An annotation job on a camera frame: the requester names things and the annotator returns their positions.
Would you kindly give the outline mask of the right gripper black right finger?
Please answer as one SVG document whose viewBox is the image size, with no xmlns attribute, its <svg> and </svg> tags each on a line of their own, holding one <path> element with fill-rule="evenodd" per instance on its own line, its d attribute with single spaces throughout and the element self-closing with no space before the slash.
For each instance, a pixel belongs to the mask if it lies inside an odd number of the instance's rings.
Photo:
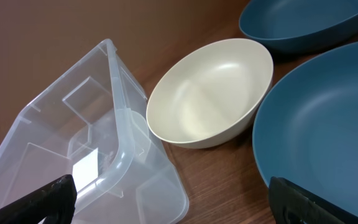
<svg viewBox="0 0 358 224">
<path fill-rule="evenodd" d="M 271 177 L 268 202 L 280 224 L 358 223 L 358 217 L 283 177 Z"/>
</svg>

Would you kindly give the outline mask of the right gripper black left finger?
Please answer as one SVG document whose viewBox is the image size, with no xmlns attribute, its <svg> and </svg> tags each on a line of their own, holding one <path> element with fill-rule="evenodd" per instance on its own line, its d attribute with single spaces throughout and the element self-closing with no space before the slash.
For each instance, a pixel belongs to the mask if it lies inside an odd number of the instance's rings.
<svg viewBox="0 0 358 224">
<path fill-rule="evenodd" d="M 63 175 L 0 209 L 0 224 L 70 224 L 77 198 L 73 176 Z"/>
</svg>

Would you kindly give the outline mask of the dark blue large bowl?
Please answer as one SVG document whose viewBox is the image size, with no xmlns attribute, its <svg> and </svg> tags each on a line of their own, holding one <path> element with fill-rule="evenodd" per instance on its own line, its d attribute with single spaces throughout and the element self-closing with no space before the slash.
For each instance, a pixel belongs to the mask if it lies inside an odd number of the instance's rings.
<svg viewBox="0 0 358 224">
<path fill-rule="evenodd" d="M 252 144 L 265 183 L 286 178 L 358 216 L 358 42 L 279 80 L 259 107 Z"/>
</svg>

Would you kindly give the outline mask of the clear plastic storage bin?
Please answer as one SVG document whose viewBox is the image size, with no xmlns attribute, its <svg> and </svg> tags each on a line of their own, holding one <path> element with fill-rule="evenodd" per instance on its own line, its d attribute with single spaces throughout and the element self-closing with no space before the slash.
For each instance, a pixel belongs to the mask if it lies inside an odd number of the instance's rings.
<svg viewBox="0 0 358 224">
<path fill-rule="evenodd" d="M 65 175 L 98 149 L 74 223 L 177 223 L 189 200 L 146 121 L 147 97 L 105 39 L 17 115 L 0 145 L 0 208 Z"/>
</svg>

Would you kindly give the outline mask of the cream large bowl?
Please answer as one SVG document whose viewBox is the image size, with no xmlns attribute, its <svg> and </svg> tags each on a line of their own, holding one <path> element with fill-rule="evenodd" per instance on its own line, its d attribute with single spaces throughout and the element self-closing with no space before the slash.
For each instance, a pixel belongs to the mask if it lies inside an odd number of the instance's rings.
<svg viewBox="0 0 358 224">
<path fill-rule="evenodd" d="M 247 129 L 272 86 L 273 58 L 250 39 L 205 45 L 170 68 L 150 95 L 151 132 L 173 145 L 202 149 Z"/>
</svg>

